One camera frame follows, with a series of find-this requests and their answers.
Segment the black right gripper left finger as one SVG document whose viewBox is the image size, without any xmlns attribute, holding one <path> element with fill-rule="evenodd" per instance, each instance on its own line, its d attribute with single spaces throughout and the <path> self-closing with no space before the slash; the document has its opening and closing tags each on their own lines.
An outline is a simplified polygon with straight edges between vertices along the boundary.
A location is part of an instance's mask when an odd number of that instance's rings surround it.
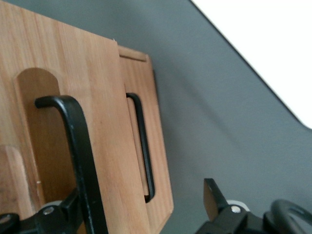
<svg viewBox="0 0 312 234">
<path fill-rule="evenodd" d="M 0 232 L 2 234 L 77 234 L 82 225 L 78 192 L 34 212 L 19 151 L 0 148 Z"/>
</svg>

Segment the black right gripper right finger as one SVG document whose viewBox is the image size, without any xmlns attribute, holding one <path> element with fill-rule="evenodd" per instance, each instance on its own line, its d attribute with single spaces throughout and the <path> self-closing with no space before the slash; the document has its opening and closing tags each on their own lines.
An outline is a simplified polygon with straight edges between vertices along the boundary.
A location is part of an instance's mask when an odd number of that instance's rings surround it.
<svg viewBox="0 0 312 234">
<path fill-rule="evenodd" d="M 209 221 L 198 234 L 263 234 L 262 219 L 240 205 L 230 205 L 212 178 L 204 179 L 203 202 Z"/>
</svg>

